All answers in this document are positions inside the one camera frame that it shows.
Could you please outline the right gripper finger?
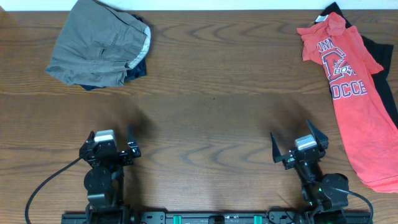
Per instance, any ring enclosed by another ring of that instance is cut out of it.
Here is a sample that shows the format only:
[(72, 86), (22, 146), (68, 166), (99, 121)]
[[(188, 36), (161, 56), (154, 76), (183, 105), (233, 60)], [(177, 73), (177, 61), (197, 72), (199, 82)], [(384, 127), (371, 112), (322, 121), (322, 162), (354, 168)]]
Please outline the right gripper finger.
[(272, 159), (274, 162), (280, 162), (281, 161), (280, 150), (272, 132), (270, 132), (270, 136), (272, 141)]
[(319, 129), (317, 129), (309, 119), (306, 120), (306, 123), (317, 144), (321, 148), (328, 148), (328, 137), (323, 134)]

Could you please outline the grey khaki shorts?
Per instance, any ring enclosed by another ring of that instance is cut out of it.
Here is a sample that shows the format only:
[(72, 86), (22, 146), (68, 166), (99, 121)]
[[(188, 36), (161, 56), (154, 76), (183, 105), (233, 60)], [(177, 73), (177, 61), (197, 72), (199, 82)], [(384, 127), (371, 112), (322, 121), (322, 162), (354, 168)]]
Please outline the grey khaki shorts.
[(130, 15), (98, 1), (77, 1), (56, 40), (45, 72), (67, 85), (78, 85), (76, 81), (90, 73), (89, 66), (99, 59), (98, 42), (111, 44), (121, 30), (117, 17), (123, 14)]

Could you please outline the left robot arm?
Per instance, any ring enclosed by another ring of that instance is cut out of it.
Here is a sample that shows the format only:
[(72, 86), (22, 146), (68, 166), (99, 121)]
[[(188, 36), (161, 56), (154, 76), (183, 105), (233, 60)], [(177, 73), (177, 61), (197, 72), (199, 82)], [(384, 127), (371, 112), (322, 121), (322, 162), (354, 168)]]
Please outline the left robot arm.
[(118, 151), (112, 129), (92, 131), (79, 150), (79, 157), (91, 170), (85, 175), (84, 186), (89, 204), (85, 208), (88, 224), (136, 222), (130, 206), (124, 203), (124, 167), (141, 156), (132, 128), (127, 128), (127, 146)]

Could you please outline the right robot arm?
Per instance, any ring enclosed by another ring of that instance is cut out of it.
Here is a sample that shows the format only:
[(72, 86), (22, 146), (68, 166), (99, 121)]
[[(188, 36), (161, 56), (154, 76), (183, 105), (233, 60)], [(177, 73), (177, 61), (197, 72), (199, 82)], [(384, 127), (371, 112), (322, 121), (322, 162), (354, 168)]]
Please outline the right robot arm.
[(328, 137), (307, 121), (310, 134), (295, 140), (295, 147), (282, 155), (273, 134), (272, 158), (286, 170), (295, 169), (307, 208), (294, 215), (294, 223), (346, 223), (343, 209), (348, 205), (348, 179), (343, 174), (324, 174), (319, 166), (326, 154)]

